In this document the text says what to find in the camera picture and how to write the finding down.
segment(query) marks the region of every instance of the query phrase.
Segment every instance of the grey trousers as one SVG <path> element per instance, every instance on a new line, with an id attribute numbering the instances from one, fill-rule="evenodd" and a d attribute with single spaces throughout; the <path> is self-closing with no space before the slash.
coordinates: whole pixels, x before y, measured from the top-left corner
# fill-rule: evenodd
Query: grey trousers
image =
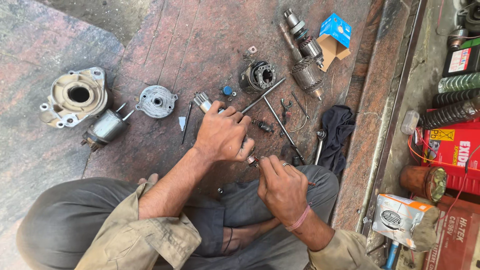
<path id="1" fill-rule="evenodd" d="M 315 186 L 309 186 L 307 201 L 315 213 L 328 221 L 338 193 L 338 180 L 324 167 L 298 167 Z M 17 247 L 34 270 L 74 269 L 105 219 L 133 193 L 138 185 L 108 178 L 89 178 L 54 186 L 33 204 L 17 232 Z M 265 233 L 245 249 L 221 256 L 223 227 L 240 227 L 273 218 L 257 196 L 258 179 L 226 184 L 220 201 L 193 196 L 183 212 L 202 237 L 202 243 L 187 260 L 190 269 L 303 269 L 307 247 L 283 226 Z M 155 270 L 172 269 L 160 258 Z"/>

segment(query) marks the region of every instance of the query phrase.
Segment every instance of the red battery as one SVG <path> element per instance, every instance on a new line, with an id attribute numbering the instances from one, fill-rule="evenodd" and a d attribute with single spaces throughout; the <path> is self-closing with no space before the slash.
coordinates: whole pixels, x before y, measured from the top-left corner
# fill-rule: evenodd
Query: red battery
<path id="1" fill-rule="evenodd" d="M 479 268 L 480 205 L 443 196 L 437 204 L 437 240 L 427 253 L 423 270 L 471 270 Z"/>
<path id="2" fill-rule="evenodd" d="M 467 123 L 454 124 L 451 126 L 425 130 L 424 140 L 430 148 L 423 145 L 423 154 L 427 159 L 422 159 L 422 166 L 441 166 L 447 173 L 447 188 L 480 195 L 480 171 L 468 170 L 465 177 L 465 165 L 470 154 L 480 145 L 480 122 L 478 120 Z M 468 167 L 477 169 L 480 160 L 480 149 L 477 150 L 470 160 Z"/>

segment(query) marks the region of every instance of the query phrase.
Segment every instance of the battery warning label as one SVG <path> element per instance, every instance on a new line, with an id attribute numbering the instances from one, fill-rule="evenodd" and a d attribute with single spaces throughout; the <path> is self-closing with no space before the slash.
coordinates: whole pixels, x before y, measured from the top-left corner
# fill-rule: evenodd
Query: battery warning label
<path id="1" fill-rule="evenodd" d="M 450 67 L 448 68 L 449 73 L 467 69 L 471 49 L 472 48 L 458 50 L 452 54 L 452 60 L 450 61 Z"/>
<path id="2" fill-rule="evenodd" d="M 430 140 L 453 141 L 454 139 L 455 139 L 455 129 L 430 130 Z"/>

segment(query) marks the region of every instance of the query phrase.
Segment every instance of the beige work shirt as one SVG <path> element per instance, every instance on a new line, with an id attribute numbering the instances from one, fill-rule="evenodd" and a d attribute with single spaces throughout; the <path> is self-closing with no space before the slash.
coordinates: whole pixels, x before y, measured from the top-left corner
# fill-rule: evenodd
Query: beige work shirt
<path id="1" fill-rule="evenodd" d="M 182 213 L 179 218 L 138 220 L 138 199 L 153 185 L 145 183 L 122 201 L 108 216 L 77 270 L 149 270 L 158 255 L 180 269 L 202 241 Z M 365 257 L 366 239 L 354 232 L 337 230 L 326 248 L 308 251 L 305 269 L 378 269 Z"/>

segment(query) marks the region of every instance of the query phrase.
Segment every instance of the finger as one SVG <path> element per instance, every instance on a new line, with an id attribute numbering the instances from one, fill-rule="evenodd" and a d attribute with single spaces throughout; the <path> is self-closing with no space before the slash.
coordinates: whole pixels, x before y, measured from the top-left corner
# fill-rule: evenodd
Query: finger
<path id="1" fill-rule="evenodd" d="M 225 108 L 225 107 L 226 107 L 225 102 L 215 100 L 206 114 L 218 114 L 218 110 L 220 108 Z"/>
<path id="2" fill-rule="evenodd" d="M 252 138 L 245 136 L 240 147 L 240 151 L 237 153 L 235 160 L 239 162 L 245 161 L 254 146 L 255 141 Z"/>
<path id="3" fill-rule="evenodd" d="M 262 157 L 260 158 L 260 161 L 258 162 L 259 167 L 262 169 L 264 176 L 265 176 L 265 181 L 268 184 L 269 179 L 273 179 L 278 177 L 277 173 L 272 167 L 272 163 L 270 163 L 270 159 L 267 157 Z"/>
<path id="4" fill-rule="evenodd" d="M 248 115 L 245 115 L 239 122 L 239 124 L 245 125 L 245 130 L 248 130 L 248 127 L 250 126 L 251 123 L 252 123 L 252 118 Z"/>
<path id="5" fill-rule="evenodd" d="M 152 175 L 150 175 L 150 177 L 148 178 L 148 181 L 154 184 L 158 182 L 158 174 L 153 173 Z"/>
<path id="6" fill-rule="evenodd" d="M 232 116 L 230 116 L 230 118 L 232 118 L 233 121 L 235 121 L 235 123 L 238 123 L 243 118 L 243 114 L 238 111 L 238 112 L 234 113 Z"/>
<path id="7" fill-rule="evenodd" d="M 300 175 L 302 184 L 307 184 L 307 185 L 308 185 L 308 182 L 309 182 L 309 181 L 308 181 L 307 176 L 306 176 L 304 173 L 300 172 L 297 168 L 295 168 L 295 167 L 293 167 L 293 166 L 292 166 L 292 169 L 293 169 L 294 172 L 296 172 L 298 175 Z"/>
<path id="8" fill-rule="evenodd" d="M 275 172 L 277 173 L 278 176 L 286 176 L 287 175 L 287 172 L 285 171 L 285 169 L 282 166 L 283 163 L 280 163 L 280 160 L 278 160 L 277 156 L 271 155 L 268 158 L 270 159 L 272 167 L 273 167 L 273 169 L 275 170 Z"/>
<path id="9" fill-rule="evenodd" d="M 260 169 L 260 177 L 259 177 L 259 182 L 258 182 L 258 189 L 257 189 L 257 195 L 260 197 L 261 200 L 265 199 L 265 194 L 267 193 L 267 184 L 265 181 L 265 175 L 264 171 L 262 168 Z"/>
<path id="10" fill-rule="evenodd" d="M 285 164 L 287 162 L 285 160 L 280 160 L 280 163 L 283 166 L 283 164 Z M 287 165 L 283 166 L 283 169 L 287 172 L 288 175 L 300 178 L 300 175 L 296 171 L 294 171 L 292 168 L 293 168 L 293 166 L 288 164 L 288 163 L 287 163 Z"/>
<path id="11" fill-rule="evenodd" d="M 224 110 L 220 115 L 225 115 L 226 117 L 232 116 L 237 112 L 237 109 L 233 106 L 229 106 L 226 110 Z"/>

